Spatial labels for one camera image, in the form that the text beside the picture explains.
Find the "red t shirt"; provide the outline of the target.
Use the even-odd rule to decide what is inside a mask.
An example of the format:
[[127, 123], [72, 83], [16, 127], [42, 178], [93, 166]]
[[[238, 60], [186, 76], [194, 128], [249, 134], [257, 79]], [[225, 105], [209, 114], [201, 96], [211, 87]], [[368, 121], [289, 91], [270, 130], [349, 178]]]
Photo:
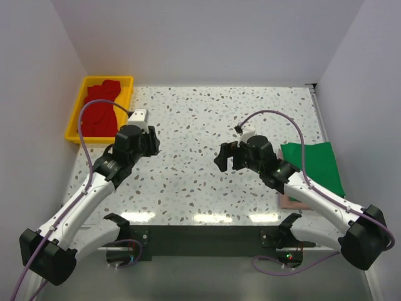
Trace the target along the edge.
[[[87, 88], [84, 104], [99, 99], [114, 102], [120, 92], [120, 82], [104, 80], [101, 85]], [[84, 137], [114, 137], [118, 131], [114, 106], [105, 102], [90, 105], [81, 118], [81, 131]]]

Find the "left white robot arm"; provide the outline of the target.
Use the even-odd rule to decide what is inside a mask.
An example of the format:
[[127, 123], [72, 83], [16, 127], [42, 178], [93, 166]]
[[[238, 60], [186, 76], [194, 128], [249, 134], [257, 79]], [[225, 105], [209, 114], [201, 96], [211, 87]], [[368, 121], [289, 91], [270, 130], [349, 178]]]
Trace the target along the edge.
[[80, 243], [75, 236], [83, 223], [131, 175], [142, 157], [159, 153], [159, 145], [153, 126], [124, 125], [65, 205], [36, 231], [26, 229], [21, 234], [19, 245], [25, 269], [53, 285], [65, 282], [85, 253], [106, 243], [99, 238]]

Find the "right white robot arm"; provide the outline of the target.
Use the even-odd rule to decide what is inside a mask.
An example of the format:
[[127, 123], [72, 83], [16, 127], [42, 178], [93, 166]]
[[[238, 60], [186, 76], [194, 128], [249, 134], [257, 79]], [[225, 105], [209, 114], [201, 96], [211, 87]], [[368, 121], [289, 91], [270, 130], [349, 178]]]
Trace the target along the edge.
[[255, 172], [267, 187], [301, 201], [329, 222], [325, 228], [312, 228], [300, 216], [293, 216], [281, 223], [282, 244], [307, 241], [323, 245], [360, 270], [368, 270], [383, 252], [393, 248], [395, 239], [379, 208], [363, 208], [315, 183], [302, 170], [278, 158], [265, 136], [221, 144], [214, 163], [225, 172], [229, 160], [235, 171]]

